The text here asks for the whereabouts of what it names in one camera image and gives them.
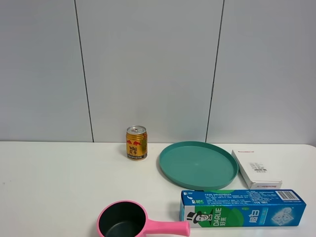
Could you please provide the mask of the blue Darlie toothpaste box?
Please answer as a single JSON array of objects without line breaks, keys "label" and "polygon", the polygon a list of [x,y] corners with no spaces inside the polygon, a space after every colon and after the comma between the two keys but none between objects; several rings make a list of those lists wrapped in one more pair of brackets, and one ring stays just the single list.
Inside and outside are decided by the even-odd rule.
[{"label": "blue Darlie toothpaste box", "polygon": [[184,190],[179,219],[192,228],[298,226],[305,208],[293,190]]}]

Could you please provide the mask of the gold energy drink can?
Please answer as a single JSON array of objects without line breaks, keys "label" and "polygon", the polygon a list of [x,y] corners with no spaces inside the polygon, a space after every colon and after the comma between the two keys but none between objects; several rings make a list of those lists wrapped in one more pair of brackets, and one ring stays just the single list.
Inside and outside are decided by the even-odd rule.
[{"label": "gold energy drink can", "polygon": [[145,127],[130,126],[126,130],[126,155],[130,160],[143,160],[148,154],[148,135]]}]

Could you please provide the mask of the teal round plate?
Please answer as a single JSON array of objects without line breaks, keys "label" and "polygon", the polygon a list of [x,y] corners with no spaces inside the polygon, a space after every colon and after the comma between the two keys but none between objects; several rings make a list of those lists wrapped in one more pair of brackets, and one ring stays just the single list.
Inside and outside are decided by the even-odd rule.
[{"label": "teal round plate", "polygon": [[224,149],[205,142],[185,141],[167,146],[158,163],[173,183],[190,190],[219,190],[237,176],[236,159]]}]

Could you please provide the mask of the white cardboard box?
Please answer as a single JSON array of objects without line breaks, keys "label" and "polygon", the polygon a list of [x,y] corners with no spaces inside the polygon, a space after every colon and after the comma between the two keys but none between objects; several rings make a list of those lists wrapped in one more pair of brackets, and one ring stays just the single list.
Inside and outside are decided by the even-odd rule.
[{"label": "white cardboard box", "polygon": [[250,190],[280,189],[282,179],[277,163],[273,158],[264,156],[258,150],[232,150],[239,171]]}]

